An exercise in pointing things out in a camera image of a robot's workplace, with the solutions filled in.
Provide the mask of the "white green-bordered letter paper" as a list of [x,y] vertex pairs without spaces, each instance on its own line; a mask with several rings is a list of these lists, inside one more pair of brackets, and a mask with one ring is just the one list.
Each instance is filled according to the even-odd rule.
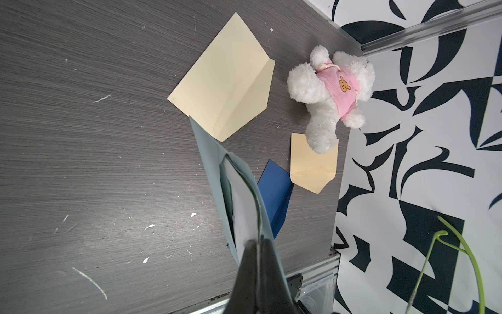
[[228,158],[223,161],[227,180],[231,187],[233,231],[238,257],[244,253],[245,244],[258,239],[258,212],[255,197]]

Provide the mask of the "tan yellow envelope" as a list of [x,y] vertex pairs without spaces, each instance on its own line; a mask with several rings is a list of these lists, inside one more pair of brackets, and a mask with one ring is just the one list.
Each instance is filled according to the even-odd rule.
[[338,142],[333,149],[317,154],[306,136],[291,133],[290,179],[292,183],[319,194],[337,174]]

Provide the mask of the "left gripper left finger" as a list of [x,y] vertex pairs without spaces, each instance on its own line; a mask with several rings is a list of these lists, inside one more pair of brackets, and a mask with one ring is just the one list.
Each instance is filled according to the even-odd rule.
[[224,314],[257,314],[258,309],[258,245],[247,241],[239,271]]

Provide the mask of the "dark blue envelope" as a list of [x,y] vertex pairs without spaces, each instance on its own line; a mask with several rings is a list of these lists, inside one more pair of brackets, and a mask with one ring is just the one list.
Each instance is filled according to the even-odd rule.
[[258,188],[264,200],[273,237],[276,238],[286,220],[294,183],[286,170],[269,160],[258,181]]

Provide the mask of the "pale yellow envelope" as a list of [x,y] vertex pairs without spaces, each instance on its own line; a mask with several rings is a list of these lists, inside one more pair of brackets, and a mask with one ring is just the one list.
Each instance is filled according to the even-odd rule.
[[267,108],[274,68],[234,14],[167,99],[223,142]]

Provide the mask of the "white teddy bear pink shirt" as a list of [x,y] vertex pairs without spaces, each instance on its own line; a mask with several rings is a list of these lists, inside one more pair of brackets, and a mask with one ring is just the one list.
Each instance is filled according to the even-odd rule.
[[330,54],[322,45],[313,48],[309,62],[290,71],[290,97],[304,103],[311,115],[305,136],[312,150],[324,154],[336,146],[338,122],[351,129],[366,123],[358,105],[373,95],[375,77],[366,57],[343,51]]

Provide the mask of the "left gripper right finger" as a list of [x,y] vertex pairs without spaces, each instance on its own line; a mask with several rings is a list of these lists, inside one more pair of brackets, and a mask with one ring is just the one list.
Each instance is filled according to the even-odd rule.
[[270,239],[260,239],[260,313],[299,313]]

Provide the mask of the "light blue envelope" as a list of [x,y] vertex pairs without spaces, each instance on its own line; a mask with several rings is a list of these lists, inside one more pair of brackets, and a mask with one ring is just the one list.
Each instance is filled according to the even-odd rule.
[[261,237],[264,237],[273,242],[274,249],[278,256],[278,261],[281,263],[281,270],[283,271],[284,268],[282,267],[281,256],[277,250],[277,246],[275,245],[275,239],[273,237],[271,225],[265,209],[264,200],[250,167],[242,158],[238,157],[233,152],[227,151],[193,118],[190,118],[190,124],[193,129],[193,134],[201,155],[210,189],[213,193],[214,202],[220,216],[227,246],[236,263],[240,264],[242,258],[238,257],[235,246],[231,187],[230,182],[227,180],[223,165],[225,158],[228,158],[235,169],[241,174],[255,197],[258,212],[258,239],[256,241],[260,242]]

